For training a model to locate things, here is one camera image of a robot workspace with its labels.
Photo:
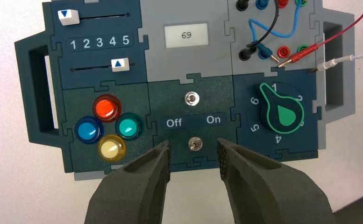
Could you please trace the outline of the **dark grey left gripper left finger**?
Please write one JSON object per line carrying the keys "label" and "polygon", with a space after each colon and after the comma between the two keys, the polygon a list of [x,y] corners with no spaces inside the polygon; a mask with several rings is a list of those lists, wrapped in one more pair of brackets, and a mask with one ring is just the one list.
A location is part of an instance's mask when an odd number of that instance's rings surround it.
{"label": "dark grey left gripper left finger", "polygon": [[86,224],[160,224],[171,177],[171,145],[165,140],[107,174],[92,195]]}

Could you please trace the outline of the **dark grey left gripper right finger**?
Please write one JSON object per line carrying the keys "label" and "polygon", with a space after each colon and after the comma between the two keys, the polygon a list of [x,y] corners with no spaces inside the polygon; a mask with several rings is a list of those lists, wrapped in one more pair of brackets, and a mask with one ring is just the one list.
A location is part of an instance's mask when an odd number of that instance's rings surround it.
{"label": "dark grey left gripper right finger", "polygon": [[304,172],[223,138],[220,176],[236,224],[335,224],[323,190]]}

